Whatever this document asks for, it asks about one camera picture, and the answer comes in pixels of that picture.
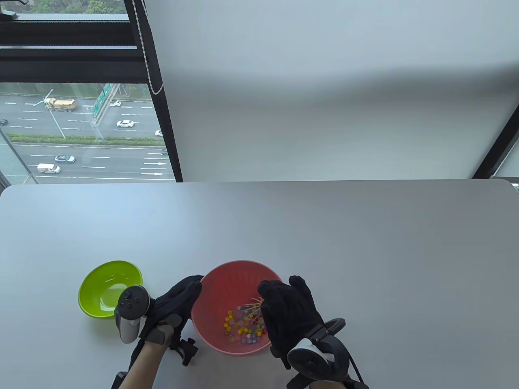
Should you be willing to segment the person's left hand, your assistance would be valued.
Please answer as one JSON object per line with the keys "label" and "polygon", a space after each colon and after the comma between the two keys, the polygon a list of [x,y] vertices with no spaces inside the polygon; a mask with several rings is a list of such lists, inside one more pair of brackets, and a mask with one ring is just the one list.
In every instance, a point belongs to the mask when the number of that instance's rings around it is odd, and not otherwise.
{"label": "person's left hand", "polygon": [[180,342],[193,305],[202,292],[203,277],[188,276],[162,296],[151,299],[139,336],[141,341],[167,346]]}

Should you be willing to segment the person's right hand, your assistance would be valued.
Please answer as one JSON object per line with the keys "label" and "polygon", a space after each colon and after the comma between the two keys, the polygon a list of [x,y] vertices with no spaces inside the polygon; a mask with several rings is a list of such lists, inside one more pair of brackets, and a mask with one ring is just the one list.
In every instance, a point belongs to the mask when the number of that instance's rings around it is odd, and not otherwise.
{"label": "person's right hand", "polygon": [[271,352],[287,370],[287,355],[315,327],[325,322],[316,309],[304,278],[293,275],[287,284],[263,280],[257,287],[262,297],[261,312],[271,342]]}

